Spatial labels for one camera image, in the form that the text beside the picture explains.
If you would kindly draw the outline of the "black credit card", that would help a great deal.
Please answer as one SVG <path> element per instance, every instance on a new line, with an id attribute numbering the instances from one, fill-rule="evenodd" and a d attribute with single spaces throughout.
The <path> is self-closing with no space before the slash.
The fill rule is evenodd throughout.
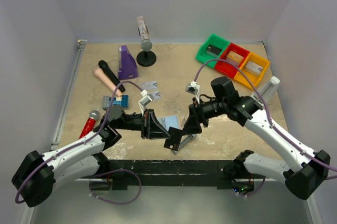
<path id="1" fill-rule="evenodd" d="M 163 147 L 166 149 L 177 151 L 179 149 L 181 138 L 183 136 L 182 130 L 170 127 L 168 133 L 170 135 L 170 138 L 165 140 Z"/>

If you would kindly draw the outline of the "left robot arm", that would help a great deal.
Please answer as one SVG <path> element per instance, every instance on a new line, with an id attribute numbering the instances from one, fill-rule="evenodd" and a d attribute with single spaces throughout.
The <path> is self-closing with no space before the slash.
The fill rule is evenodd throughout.
<path id="1" fill-rule="evenodd" d="M 139 131 L 142 139 L 170 138 L 153 109 L 126 114 L 120 105 L 114 105 L 96 128 L 77 141 L 50 152 L 34 150 L 28 153 L 12 177 L 12 184 L 17 189 L 15 202 L 35 207 L 61 184 L 96 176 L 104 162 L 103 151 L 122 137 L 119 129 Z"/>

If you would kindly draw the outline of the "white gold credit card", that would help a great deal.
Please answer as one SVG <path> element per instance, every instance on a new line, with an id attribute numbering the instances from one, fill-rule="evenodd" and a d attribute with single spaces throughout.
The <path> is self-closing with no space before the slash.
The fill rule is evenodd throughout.
<path id="1" fill-rule="evenodd" d="M 148 94 L 152 97 L 153 101 L 161 99 L 160 91 L 153 91 Z"/>

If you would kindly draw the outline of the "silver credit card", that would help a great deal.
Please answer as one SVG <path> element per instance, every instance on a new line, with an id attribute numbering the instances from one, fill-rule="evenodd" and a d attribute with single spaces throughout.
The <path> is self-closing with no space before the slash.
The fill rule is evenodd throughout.
<path id="1" fill-rule="evenodd" d="M 143 82 L 142 88 L 147 91 L 157 90 L 157 82 L 156 81 Z"/>

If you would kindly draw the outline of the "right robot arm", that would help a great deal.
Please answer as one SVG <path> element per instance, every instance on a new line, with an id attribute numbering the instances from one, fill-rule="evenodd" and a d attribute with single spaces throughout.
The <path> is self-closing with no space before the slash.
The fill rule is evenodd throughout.
<path id="1" fill-rule="evenodd" d="M 330 155 L 315 151 L 280 127 L 270 116 L 267 107 L 251 96 L 239 96 L 232 81 L 223 76 L 211 81 L 215 95 L 208 102 L 200 100 L 200 86 L 192 81 L 186 91 L 194 95 L 189 105 L 189 117 L 183 134 L 199 134 L 209 119 L 226 115 L 230 120 L 250 130 L 266 142 L 282 160 L 244 151 L 235 162 L 247 172 L 284 183 L 297 198 L 306 200 L 328 178 Z"/>

